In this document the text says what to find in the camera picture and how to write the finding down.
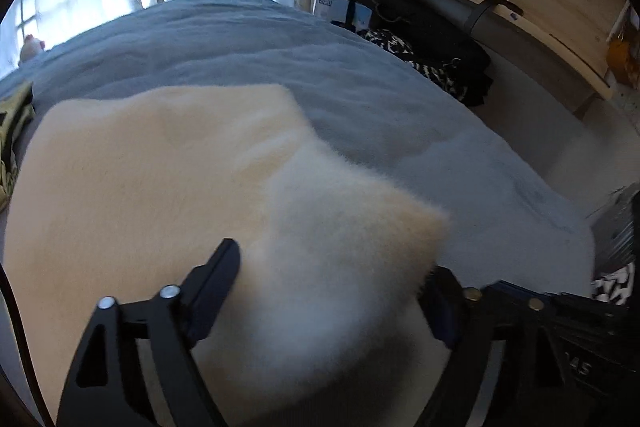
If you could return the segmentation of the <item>cream fuzzy cardigan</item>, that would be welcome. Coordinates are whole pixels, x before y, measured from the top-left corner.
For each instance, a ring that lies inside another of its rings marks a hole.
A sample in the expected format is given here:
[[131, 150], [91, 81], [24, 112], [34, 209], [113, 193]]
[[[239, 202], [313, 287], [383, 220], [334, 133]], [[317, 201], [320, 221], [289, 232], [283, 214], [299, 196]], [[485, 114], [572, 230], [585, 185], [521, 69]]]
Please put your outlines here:
[[393, 334], [444, 245], [441, 209], [322, 141], [283, 87], [171, 87], [48, 110], [3, 264], [47, 406], [91, 310], [240, 246], [194, 358], [234, 425], [329, 386]]

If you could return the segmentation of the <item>black white patterned bag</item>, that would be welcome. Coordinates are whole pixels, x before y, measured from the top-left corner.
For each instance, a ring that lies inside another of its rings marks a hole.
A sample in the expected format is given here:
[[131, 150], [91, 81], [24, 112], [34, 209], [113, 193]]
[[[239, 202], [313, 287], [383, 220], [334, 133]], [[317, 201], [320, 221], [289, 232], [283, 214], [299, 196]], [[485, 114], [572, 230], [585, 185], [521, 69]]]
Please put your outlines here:
[[636, 265], [628, 262], [611, 273], [602, 273], [592, 282], [592, 298], [614, 306], [627, 306], [634, 290]]

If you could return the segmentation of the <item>grey-blue bed blanket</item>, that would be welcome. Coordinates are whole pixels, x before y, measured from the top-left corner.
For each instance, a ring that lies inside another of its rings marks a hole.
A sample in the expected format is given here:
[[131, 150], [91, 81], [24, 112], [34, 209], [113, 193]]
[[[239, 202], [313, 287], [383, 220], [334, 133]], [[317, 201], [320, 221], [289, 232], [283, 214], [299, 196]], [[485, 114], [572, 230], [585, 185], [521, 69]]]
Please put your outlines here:
[[449, 219], [434, 263], [466, 286], [506, 280], [587, 295], [593, 239], [569, 202], [464, 105], [408, 64], [320, 18], [271, 0], [172, 0], [70, 39], [14, 69], [35, 119], [70, 100], [171, 87], [288, 90], [316, 135]]

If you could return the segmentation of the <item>light green folded garment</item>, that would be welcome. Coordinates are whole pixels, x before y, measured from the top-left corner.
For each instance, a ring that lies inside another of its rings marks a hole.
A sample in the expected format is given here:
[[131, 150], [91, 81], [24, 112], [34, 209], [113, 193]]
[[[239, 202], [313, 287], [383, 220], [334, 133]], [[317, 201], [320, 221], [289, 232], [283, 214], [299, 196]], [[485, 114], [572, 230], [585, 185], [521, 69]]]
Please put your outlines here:
[[17, 141], [26, 124], [36, 116], [32, 105], [33, 97], [32, 83], [23, 82], [9, 98], [1, 100], [1, 211], [9, 205], [18, 176]]

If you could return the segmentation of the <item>black white patterned cloth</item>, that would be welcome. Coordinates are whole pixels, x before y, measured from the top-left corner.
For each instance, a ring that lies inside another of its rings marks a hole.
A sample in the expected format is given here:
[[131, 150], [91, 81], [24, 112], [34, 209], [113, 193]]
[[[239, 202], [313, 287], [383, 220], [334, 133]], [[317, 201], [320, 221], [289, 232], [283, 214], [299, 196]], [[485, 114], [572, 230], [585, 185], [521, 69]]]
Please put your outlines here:
[[467, 51], [454, 43], [451, 51], [419, 51], [387, 29], [363, 29], [357, 35], [409, 64], [467, 108], [485, 104], [494, 80], [483, 50]]

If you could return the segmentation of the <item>small plush toy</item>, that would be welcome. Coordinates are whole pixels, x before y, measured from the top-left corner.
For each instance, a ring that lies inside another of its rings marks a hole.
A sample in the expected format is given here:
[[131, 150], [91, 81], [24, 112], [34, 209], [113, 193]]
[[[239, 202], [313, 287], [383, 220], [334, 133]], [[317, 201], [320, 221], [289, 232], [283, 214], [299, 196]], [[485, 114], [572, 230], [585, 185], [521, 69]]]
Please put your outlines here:
[[32, 34], [26, 35], [18, 56], [18, 66], [22, 67], [45, 50], [46, 44], [42, 40]]

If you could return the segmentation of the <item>blue white box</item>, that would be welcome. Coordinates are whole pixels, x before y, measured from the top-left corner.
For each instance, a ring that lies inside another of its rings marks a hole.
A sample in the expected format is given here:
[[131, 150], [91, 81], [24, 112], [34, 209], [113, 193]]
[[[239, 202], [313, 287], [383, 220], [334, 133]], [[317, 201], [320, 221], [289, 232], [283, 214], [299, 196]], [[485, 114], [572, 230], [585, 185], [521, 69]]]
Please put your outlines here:
[[367, 29], [372, 11], [355, 0], [316, 0], [314, 14], [351, 31]]

